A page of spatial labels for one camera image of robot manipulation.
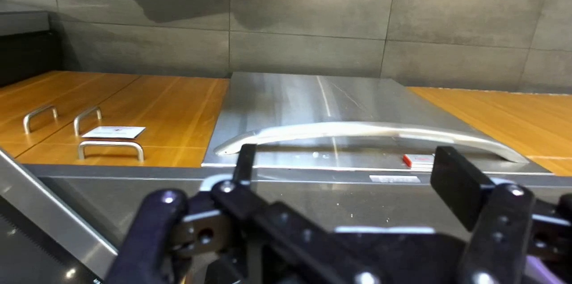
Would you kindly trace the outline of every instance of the label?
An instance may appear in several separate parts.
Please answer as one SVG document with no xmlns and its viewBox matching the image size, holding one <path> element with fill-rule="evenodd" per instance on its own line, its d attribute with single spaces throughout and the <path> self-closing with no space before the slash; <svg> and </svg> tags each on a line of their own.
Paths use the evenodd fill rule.
<svg viewBox="0 0 572 284">
<path fill-rule="evenodd" d="M 82 137 L 96 137 L 103 139 L 135 139 L 144 127 L 96 127 Z"/>
<path fill-rule="evenodd" d="M 417 176 L 378 176 L 372 174 L 370 180 L 379 183 L 421 183 Z"/>
</svg>

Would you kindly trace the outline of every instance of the gray tile wall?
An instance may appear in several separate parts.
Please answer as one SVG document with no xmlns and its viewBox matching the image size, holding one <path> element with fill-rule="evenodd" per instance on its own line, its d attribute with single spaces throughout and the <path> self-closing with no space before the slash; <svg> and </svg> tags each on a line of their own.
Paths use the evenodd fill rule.
<svg viewBox="0 0 572 284">
<path fill-rule="evenodd" d="M 572 93 L 572 0 L 6 1 L 54 12 L 69 70 Z"/>
</svg>

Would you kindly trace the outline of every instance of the wooden surface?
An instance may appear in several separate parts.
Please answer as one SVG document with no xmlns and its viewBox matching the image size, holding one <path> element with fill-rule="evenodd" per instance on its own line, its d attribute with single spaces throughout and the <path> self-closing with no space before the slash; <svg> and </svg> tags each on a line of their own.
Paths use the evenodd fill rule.
<svg viewBox="0 0 572 284">
<path fill-rule="evenodd" d="M 572 96 L 409 88 L 560 176 L 572 176 Z"/>
<path fill-rule="evenodd" d="M 0 146 L 12 156 L 64 127 L 86 108 L 130 84 L 138 76 L 92 72 L 48 72 L 0 89 Z M 24 133 L 22 119 L 43 105 L 55 105 L 59 117 L 45 111 L 30 120 Z"/>
<path fill-rule="evenodd" d="M 218 118 L 229 81 L 212 78 L 141 76 L 99 104 L 103 119 L 89 115 L 80 134 L 98 125 L 145 127 L 135 140 L 143 147 L 145 162 L 134 149 L 87 147 L 78 160 L 70 123 L 41 144 L 18 156 L 30 164 L 86 164 L 200 167 Z"/>
</svg>

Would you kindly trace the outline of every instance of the metal handle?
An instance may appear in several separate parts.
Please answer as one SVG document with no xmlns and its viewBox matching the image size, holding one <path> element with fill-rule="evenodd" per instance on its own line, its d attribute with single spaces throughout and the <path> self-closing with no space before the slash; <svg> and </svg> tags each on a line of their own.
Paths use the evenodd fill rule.
<svg viewBox="0 0 572 284">
<path fill-rule="evenodd" d="M 266 144 L 279 141 L 313 139 L 316 137 L 387 136 L 402 139 L 460 144 L 498 154 L 508 161 L 528 163 L 515 150 L 493 139 L 459 131 L 384 122 L 324 122 L 283 127 L 267 127 L 235 136 L 214 149 L 219 156 L 240 151 L 243 144 Z"/>
<path fill-rule="evenodd" d="M 94 107 L 90 107 L 90 108 L 86 109 L 85 111 L 83 111 L 79 115 L 77 115 L 75 119 L 73 119 L 73 129 L 74 129 L 76 135 L 80 135 L 80 121 L 81 121 L 81 119 L 83 119 L 89 113 L 92 113 L 93 111 L 96 112 L 97 119 L 101 119 L 101 109 L 98 106 L 94 106 Z"/>
<path fill-rule="evenodd" d="M 24 117 L 23 120 L 23 124 L 24 124 L 24 132 L 26 132 L 26 134 L 30 134 L 30 119 L 36 115 L 38 115 L 39 113 L 42 113 L 43 111 L 49 110 L 51 109 L 52 114 L 54 115 L 54 119 L 57 119 L 58 117 L 58 110 L 55 108 L 54 105 L 44 105 L 42 107 L 39 107 L 33 111 L 31 111 L 30 113 L 26 114 L 26 116 Z"/>
<path fill-rule="evenodd" d="M 87 146 L 96 146 L 96 147 L 129 147 L 135 148 L 137 150 L 137 159 L 139 162 L 145 161 L 145 155 L 143 154 L 143 148 L 141 145 L 135 142 L 122 142 L 122 141 L 83 141 L 77 147 L 77 155 L 80 160 L 85 160 L 85 151 L 84 148 Z"/>
</svg>

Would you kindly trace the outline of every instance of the white card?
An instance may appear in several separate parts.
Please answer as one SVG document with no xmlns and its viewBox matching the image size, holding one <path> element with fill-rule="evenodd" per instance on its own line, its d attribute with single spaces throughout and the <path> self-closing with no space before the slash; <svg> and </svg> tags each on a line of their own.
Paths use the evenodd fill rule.
<svg viewBox="0 0 572 284">
<path fill-rule="evenodd" d="M 82 137 L 102 137 L 108 139 L 135 139 L 144 127 L 96 127 Z"/>
</svg>

